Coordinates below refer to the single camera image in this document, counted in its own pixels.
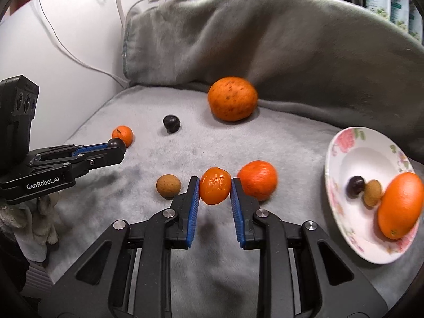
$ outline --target plate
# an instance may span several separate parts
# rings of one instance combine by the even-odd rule
[[[351,127],[331,140],[325,162],[325,186],[337,226],[349,246],[363,259],[375,264],[396,261],[412,244],[419,220],[399,240],[390,240],[380,231],[378,205],[374,208],[346,195],[346,185],[355,175],[366,182],[377,179],[383,190],[402,172],[414,172],[402,150],[378,131]]]

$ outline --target pink flower pattern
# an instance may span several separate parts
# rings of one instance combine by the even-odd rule
[[[338,192],[338,186],[337,186],[336,182],[334,181],[334,179],[331,179],[330,203],[336,209],[336,212],[339,215],[344,216],[343,207],[341,206],[340,202],[338,201],[335,192]]]
[[[351,234],[349,234],[349,240],[351,241],[351,243],[353,245],[355,245],[359,251],[364,252],[364,249],[362,247],[360,247],[360,245],[358,244],[358,242],[356,241],[355,237],[353,236],[355,234],[355,232],[351,232]]]
[[[408,232],[407,235],[405,235],[402,239],[399,239],[396,242],[396,245],[398,249],[397,252],[403,252],[414,240],[415,234],[417,232],[418,226],[415,224],[415,226]]]
[[[355,145],[355,136],[353,129],[347,129],[336,139],[336,145],[339,146],[342,153],[347,153]]]
[[[404,171],[412,172],[412,169],[409,168],[409,160],[401,150],[398,151],[398,157],[399,157],[399,160],[397,164],[399,166],[398,168],[399,172],[401,173]]]

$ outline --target dark plum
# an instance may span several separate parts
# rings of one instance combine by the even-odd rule
[[[181,122],[177,116],[168,115],[163,119],[163,125],[165,126],[168,132],[175,133],[181,126]]]
[[[365,180],[359,175],[349,179],[346,187],[346,193],[350,198],[356,198],[365,190]]]

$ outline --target tangerine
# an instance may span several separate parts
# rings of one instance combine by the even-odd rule
[[[277,188],[278,174],[274,166],[263,160],[255,160],[239,171],[241,186],[245,194],[259,202],[267,200]]]
[[[415,225],[423,208],[424,185],[415,173],[397,175],[387,187],[377,218],[389,239],[404,237]]]
[[[218,204],[230,194],[231,176],[218,167],[208,169],[200,179],[199,194],[206,204]]]
[[[132,144],[134,140],[134,134],[130,127],[127,127],[126,125],[120,125],[119,127],[116,127],[112,132],[112,138],[118,138],[125,142],[125,145],[127,148]]]
[[[249,117],[255,111],[257,101],[256,89],[241,77],[219,79],[208,92],[208,103],[212,113],[227,122]]]

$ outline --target gray cushion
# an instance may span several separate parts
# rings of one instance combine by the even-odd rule
[[[424,162],[424,48],[341,0],[169,0],[128,18],[124,72],[142,85],[240,76],[261,106],[376,129]]]
[[[181,129],[168,135],[162,119],[177,115]],[[100,109],[69,142],[106,142],[118,125],[130,126],[134,144],[124,161],[93,170],[62,191],[56,205],[60,248],[48,271],[58,278],[115,220],[146,220],[170,201],[156,192],[159,176],[171,173],[187,189],[190,176],[212,166],[232,176],[252,160],[277,169],[279,185],[262,207],[281,219],[314,220],[350,256],[391,307],[417,274],[424,256],[423,224],[407,253],[388,265],[361,259],[346,244],[331,215],[324,187],[327,147],[338,128],[289,113],[258,108],[240,124],[222,123],[209,110],[205,93],[170,88],[128,89]],[[424,166],[413,162],[423,178]],[[217,206],[200,203],[192,247],[172,251],[173,316],[255,317],[259,253],[237,243],[229,198]]]

